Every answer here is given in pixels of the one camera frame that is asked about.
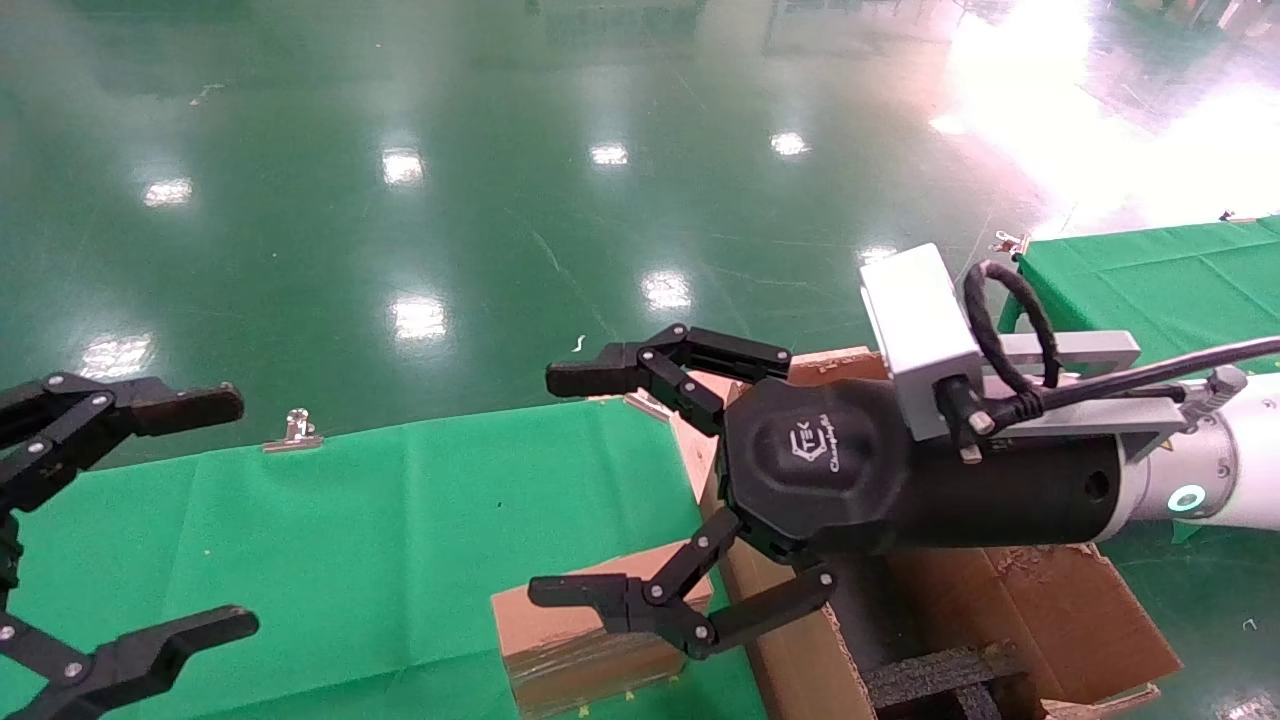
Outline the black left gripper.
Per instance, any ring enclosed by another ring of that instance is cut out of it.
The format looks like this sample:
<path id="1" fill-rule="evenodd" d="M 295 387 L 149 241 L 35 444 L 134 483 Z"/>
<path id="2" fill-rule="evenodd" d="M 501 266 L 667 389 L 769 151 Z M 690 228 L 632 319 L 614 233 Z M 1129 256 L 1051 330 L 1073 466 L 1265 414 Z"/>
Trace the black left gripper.
<path id="1" fill-rule="evenodd" d="M 54 373 L 3 391 L 1 510 L 33 512 L 131 437 L 159 437 L 238 421 L 230 383 L 177 391 L 156 377 L 101 382 Z M 3 515 L 1 591 L 19 584 L 20 524 Z M 100 719 L 168 693 L 198 652 L 259 632 L 259 616 L 227 605 L 146 626 L 88 653 L 5 612 L 3 656 L 46 680 L 9 719 Z"/>

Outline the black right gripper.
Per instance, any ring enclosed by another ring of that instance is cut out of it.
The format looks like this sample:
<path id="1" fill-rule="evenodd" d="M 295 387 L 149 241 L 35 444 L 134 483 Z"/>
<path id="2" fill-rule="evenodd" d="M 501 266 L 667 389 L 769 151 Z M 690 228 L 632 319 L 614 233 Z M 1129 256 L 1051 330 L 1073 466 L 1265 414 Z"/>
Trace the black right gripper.
<path id="1" fill-rule="evenodd" d="M 837 587 L 815 565 L 710 615 L 696 611 L 687 594 L 740 536 L 777 561 L 1078 544 L 1100 538 L 1117 510 L 1123 465 L 1110 436 L 983 442 L 980 460 L 966 462 L 947 436 L 915 439 L 888 382 L 794 386 L 780 380 L 791 359 L 778 346 L 676 323 L 641 342 L 608 343 L 590 361 L 548 364 L 556 397 L 643 389 L 704 436 L 722 432 L 731 509 L 716 511 L 649 579 L 534 577 L 529 600 L 590 609 L 611 634 L 653 634 L 701 660 L 820 610 Z M 724 409 L 691 372 L 753 387 Z"/>

